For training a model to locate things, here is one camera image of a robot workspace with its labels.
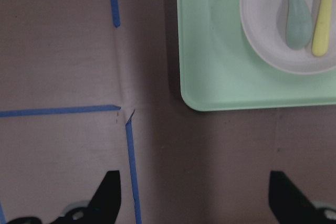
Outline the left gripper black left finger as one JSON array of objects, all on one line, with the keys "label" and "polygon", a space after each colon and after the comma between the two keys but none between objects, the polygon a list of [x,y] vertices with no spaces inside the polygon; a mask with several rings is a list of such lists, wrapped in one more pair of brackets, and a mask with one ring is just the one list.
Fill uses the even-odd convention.
[{"label": "left gripper black left finger", "polygon": [[115,223],[121,207],[121,178],[118,170],[108,171],[86,207],[76,207],[53,223]]}]

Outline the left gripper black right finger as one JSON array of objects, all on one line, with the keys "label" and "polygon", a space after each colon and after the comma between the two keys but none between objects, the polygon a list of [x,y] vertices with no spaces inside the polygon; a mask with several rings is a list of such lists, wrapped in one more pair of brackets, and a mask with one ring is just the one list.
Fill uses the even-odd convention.
[{"label": "left gripper black right finger", "polygon": [[282,171],[269,177],[268,205],[279,223],[335,223],[335,207],[313,204]]}]

